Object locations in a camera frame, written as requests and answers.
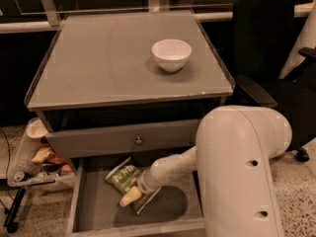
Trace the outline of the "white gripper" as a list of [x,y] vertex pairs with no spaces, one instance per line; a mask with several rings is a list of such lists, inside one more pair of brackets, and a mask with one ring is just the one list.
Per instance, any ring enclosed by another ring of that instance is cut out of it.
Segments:
[[141,198],[142,193],[152,194],[161,188],[154,179],[149,169],[144,170],[137,178],[137,186],[133,186],[119,201],[119,205],[125,207]]

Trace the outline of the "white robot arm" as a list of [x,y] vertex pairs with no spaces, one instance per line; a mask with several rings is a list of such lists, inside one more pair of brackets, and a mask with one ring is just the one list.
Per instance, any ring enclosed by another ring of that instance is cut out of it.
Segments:
[[273,109],[216,108],[201,120],[195,147],[156,160],[119,204],[196,171],[207,237],[284,237],[269,160],[291,137],[289,122]]

